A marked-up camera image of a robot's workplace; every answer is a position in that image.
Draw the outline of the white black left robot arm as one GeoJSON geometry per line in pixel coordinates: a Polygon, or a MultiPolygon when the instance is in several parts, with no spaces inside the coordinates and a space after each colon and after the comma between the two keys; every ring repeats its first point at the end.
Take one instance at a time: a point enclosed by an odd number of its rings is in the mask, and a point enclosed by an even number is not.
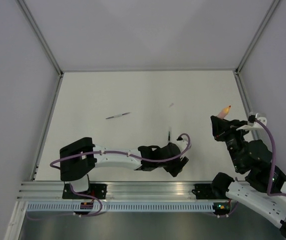
{"type": "Polygon", "coordinates": [[[129,150],[102,147],[93,144],[92,138],[84,137],[60,149],[60,180],[70,183],[80,199],[86,199],[91,194],[89,172],[96,168],[116,167],[143,172],[163,168],[176,177],[188,163],[184,154],[190,147],[190,140],[182,136],[164,147],[150,145],[129,150]]]}

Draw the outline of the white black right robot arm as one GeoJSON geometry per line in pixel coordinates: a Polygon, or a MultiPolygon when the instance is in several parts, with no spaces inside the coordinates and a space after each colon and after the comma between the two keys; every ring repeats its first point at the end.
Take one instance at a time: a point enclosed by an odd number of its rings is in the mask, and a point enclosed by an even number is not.
{"type": "Polygon", "coordinates": [[[248,120],[225,120],[211,116],[212,134],[224,142],[235,172],[255,190],[246,189],[234,178],[219,172],[211,183],[215,198],[229,198],[250,208],[276,226],[286,239],[286,175],[276,166],[276,147],[266,126],[267,120],[259,114],[248,120]]]}

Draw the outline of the orange highlighter pen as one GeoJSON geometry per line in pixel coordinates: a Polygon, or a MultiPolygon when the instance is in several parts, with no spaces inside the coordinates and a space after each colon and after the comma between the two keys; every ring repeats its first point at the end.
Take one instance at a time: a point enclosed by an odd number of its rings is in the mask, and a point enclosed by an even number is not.
{"type": "Polygon", "coordinates": [[[219,119],[224,119],[230,112],[231,106],[227,106],[221,110],[221,112],[217,115],[219,119]]]}

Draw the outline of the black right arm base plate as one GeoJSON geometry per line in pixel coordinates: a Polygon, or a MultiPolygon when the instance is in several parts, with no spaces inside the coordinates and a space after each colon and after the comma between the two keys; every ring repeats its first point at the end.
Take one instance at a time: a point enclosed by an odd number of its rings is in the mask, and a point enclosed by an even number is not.
{"type": "Polygon", "coordinates": [[[209,183],[196,183],[191,192],[197,200],[227,200],[228,198],[212,191],[209,183]]]}

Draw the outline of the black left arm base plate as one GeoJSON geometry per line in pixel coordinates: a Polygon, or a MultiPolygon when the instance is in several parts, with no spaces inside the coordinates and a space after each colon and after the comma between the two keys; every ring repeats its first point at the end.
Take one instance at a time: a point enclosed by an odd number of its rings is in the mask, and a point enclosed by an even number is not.
{"type": "Polygon", "coordinates": [[[82,191],[79,194],[74,194],[71,191],[69,183],[64,184],[62,199],[65,200],[81,200],[81,199],[91,200],[91,198],[88,196],[96,197],[99,200],[105,200],[107,194],[107,185],[102,183],[91,183],[86,191],[82,191]]]}

